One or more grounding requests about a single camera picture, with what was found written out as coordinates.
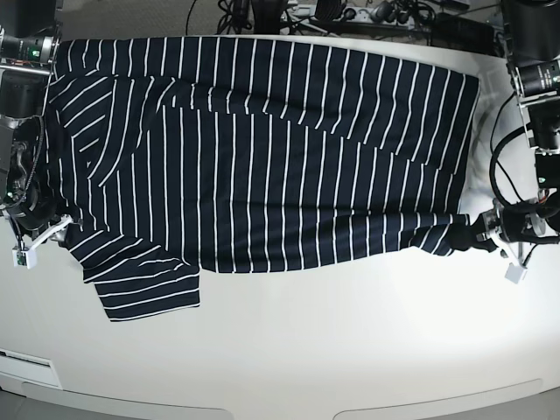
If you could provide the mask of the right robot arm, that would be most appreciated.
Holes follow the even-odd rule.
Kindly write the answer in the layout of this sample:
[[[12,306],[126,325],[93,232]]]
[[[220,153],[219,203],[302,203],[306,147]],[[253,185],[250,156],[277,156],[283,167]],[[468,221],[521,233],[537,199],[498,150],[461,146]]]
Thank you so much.
[[[63,7],[62,1],[1,2],[1,214],[18,238],[44,231],[56,211],[37,167]]]

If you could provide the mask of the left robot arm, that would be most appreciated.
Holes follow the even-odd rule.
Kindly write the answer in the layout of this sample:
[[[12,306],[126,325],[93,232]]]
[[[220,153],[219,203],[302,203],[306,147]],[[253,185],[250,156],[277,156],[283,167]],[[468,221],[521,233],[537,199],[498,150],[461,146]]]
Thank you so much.
[[[454,251],[485,249],[502,244],[556,245],[559,235],[536,231],[542,221],[559,229],[559,3],[557,1],[502,1],[507,70],[513,97],[521,115],[520,128],[491,146],[489,181],[493,209],[471,225],[452,224],[445,239]],[[508,201],[498,187],[496,169],[503,150],[525,136],[535,153],[535,171],[541,197]]]

